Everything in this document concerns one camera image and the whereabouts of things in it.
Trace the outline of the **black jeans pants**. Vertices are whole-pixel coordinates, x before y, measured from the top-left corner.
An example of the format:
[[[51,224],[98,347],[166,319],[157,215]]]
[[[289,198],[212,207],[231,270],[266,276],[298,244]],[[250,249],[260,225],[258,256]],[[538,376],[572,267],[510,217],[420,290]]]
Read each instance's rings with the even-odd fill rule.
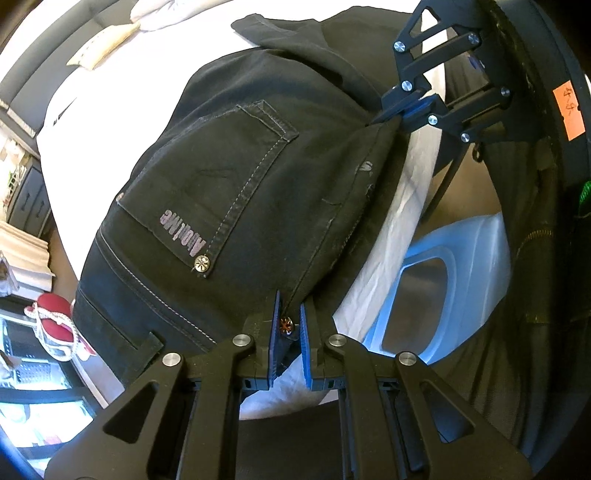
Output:
[[[409,139],[381,123],[404,13],[353,7],[231,23],[249,41],[200,67],[98,228],[74,322],[124,385],[204,354],[246,318],[334,312],[394,200]]]

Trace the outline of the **light blue plastic stool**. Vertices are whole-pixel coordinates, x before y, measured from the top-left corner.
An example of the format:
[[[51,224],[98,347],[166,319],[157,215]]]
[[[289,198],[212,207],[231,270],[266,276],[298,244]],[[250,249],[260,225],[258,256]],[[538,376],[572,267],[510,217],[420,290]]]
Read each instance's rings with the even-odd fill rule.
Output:
[[[363,345],[411,351],[432,364],[484,326],[507,293],[510,249],[503,215],[471,217],[413,242]]]

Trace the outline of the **red and white shoe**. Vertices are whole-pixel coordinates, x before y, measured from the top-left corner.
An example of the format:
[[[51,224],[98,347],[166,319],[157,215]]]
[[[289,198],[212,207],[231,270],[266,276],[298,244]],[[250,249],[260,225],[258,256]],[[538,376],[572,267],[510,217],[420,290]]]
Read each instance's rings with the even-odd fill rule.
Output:
[[[71,319],[72,309],[65,298],[53,293],[40,295],[24,308],[25,316],[33,322],[33,331],[40,345],[58,362],[69,362],[74,358],[87,361],[96,356]]]

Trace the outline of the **white folded duvet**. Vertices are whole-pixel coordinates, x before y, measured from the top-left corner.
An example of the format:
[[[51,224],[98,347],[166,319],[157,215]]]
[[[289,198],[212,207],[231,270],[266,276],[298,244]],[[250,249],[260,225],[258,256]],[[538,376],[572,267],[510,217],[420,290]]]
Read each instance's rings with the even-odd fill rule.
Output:
[[[176,25],[228,0],[139,0],[129,20],[142,31],[155,31]]]

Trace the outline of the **white bed mattress sheet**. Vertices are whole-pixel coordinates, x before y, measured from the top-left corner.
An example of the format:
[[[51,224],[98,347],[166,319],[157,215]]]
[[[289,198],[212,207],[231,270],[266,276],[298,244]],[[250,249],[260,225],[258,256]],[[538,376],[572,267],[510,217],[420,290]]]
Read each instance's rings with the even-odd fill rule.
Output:
[[[231,32],[252,13],[322,21],[353,7],[410,17],[411,1],[231,1],[178,25],[140,32],[96,69],[74,71],[48,107],[38,145],[65,250],[80,278],[96,232],[144,152],[160,137],[197,70],[249,48]],[[385,302],[410,244],[440,144],[426,127],[409,148],[394,200],[363,268],[334,312],[342,334],[363,339]]]

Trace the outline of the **yellow cushion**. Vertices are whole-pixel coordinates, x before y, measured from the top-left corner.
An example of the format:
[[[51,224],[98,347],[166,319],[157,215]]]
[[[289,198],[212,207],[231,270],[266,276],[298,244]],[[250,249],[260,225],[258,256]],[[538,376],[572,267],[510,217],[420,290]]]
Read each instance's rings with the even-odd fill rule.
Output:
[[[138,30],[139,25],[134,23],[110,25],[87,40],[70,57],[66,65],[93,70]]]

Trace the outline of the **dark grey headboard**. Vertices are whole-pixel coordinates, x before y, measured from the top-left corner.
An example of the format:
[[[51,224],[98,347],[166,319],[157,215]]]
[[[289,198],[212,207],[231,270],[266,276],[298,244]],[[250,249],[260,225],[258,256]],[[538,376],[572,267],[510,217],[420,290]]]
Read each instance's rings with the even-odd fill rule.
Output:
[[[1,104],[16,128],[33,138],[53,94],[73,71],[74,53],[95,34],[129,20],[133,1],[44,1],[27,16],[2,55]]]

